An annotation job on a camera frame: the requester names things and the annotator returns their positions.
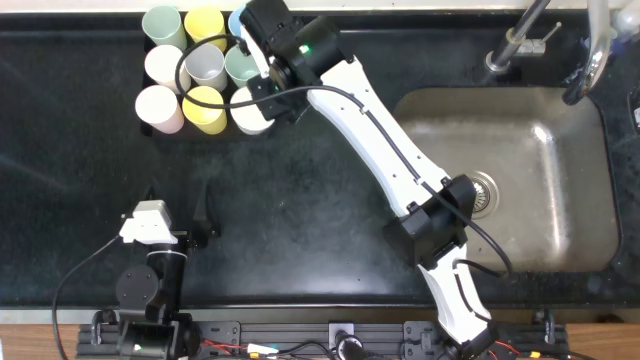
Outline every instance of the wooden floor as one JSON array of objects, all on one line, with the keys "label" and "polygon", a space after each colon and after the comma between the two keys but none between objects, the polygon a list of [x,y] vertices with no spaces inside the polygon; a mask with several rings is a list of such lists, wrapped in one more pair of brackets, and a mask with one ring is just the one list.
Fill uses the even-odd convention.
[{"label": "wooden floor", "polygon": [[[598,360],[640,359],[640,324],[567,325],[571,350]],[[67,356],[74,358],[77,325],[60,327]],[[2,360],[58,360],[50,325],[0,325]]]}]

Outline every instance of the robotic arm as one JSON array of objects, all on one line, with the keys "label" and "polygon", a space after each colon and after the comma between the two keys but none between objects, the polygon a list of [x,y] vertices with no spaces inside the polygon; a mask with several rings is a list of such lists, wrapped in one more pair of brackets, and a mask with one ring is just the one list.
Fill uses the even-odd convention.
[{"label": "robotic arm", "polygon": [[[281,0],[253,0],[240,19],[242,37],[261,70],[261,76],[249,81],[253,98],[322,84],[344,90],[364,104],[360,109],[349,98],[321,89],[306,93],[306,101],[340,130],[382,186],[396,215],[385,232],[424,276],[450,339],[450,357],[470,359],[484,352],[497,333],[489,325],[491,315],[478,298],[468,267],[456,266],[467,255],[464,225],[424,184],[470,217],[476,193],[469,178],[450,179],[415,146],[327,18],[303,25]],[[279,119],[295,118],[305,105],[305,99],[298,97],[256,106],[265,118]]]}]

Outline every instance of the faucet handle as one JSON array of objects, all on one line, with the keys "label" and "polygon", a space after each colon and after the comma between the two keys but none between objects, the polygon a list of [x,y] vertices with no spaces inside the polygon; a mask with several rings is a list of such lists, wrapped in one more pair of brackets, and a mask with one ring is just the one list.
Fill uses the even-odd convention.
[{"label": "faucet handle", "polygon": [[515,56],[542,56],[547,50],[546,42],[549,38],[562,27],[561,22],[557,22],[556,26],[551,29],[542,39],[526,39],[516,51]]}]

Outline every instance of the cup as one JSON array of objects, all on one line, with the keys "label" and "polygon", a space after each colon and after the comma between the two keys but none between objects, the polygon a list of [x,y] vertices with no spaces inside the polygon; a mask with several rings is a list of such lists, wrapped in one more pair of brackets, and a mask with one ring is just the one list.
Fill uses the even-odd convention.
[{"label": "cup", "polygon": [[239,8],[235,9],[231,15],[229,15],[229,32],[235,36],[240,36],[240,29],[242,28],[242,23],[240,22],[240,14],[244,11],[246,5],[242,5]]},{"label": "cup", "polygon": [[[156,46],[149,51],[144,59],[144,70],[158,85],[166,86],[174,94],[179,94],[175,82],[175,72],[181,56],[182,51],[173,45]],[[191,86],[191,78],[185,64],[182,64],[180,68],[180,85],[185,90],[189,90]]]},{"label": "cup", "polygon": [[185,65],[188,74],[199,85],[210,86],[218,91],[222,91],[227,87],[224,55],[216,46],[211,44],[200,45],[187,56]]},{"label": "cup", "polygon": [[247,86],[247,81],[260,74],[253,56],[244,56],[238,45],[232,47],[224,59],[224,68],[238,88]]},{"label": "cup", "polygon": [[[222,95],[208,86],[195,87],[188,94],[196,100],[209,104],[224,103]],[[182,110],[187,119],[206,134],[219,134],[227,126],[227,114],[224,109],[208,109],[195,105],[185,98],[182,100]]]},{"label": "cup", "polygon": [[184,51],[187,37],[182,27],[182,17],[176,8],[157,6],[142,17],[142,30],[156,45],[173,45]]},{"label": "cup", "polygon": [[[252,100],[251,92],[248,87],[238,89],[231,97],[231,103],[239,103]],[[267,130],[275,121],[265,120],[262,112],[257,105],[243,106],[241,108],[231,109],[231,117],[238,125],[240,130],[247,135],[258,135]]]},{"label": "cup", "polygon": [[[218,8],[213,6],[201,6],[187,13],[184,18],[184,27],[194,42],[213,35],[226,34],[224,17]],[[220,51],[227,49],[227,39],[211,41]]]},{"label": "cup", "polygon": [[136,98],[136,113],[165,134],[176,133],[184,125],[176,95],[166,86],[153,85],[142,90]]}]

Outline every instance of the yellow cup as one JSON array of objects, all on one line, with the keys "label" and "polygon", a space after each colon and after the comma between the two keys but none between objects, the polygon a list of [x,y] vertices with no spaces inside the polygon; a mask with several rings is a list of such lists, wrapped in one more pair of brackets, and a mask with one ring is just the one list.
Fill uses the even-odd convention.
[{"label": "yellow cup", "polygon": [[[222,13],[213,6],[202,6],[189,11],[184,18],[184,28],[195,42],[209,36],[227,33]],[[227,48],[227,39],[211,41],[210,44],[224,52]]]},{"label": "yellow cup", "polygon": [[[224,103],[222,95],[216,89],[208,86],[195,87],[188,94],[196,100],[209,104],[222,105]],[[189,121],[206,134],[219,134],[227,126],[227,113],[224,109],[208,109],[184,99],[182,100],[182,111]]]}]

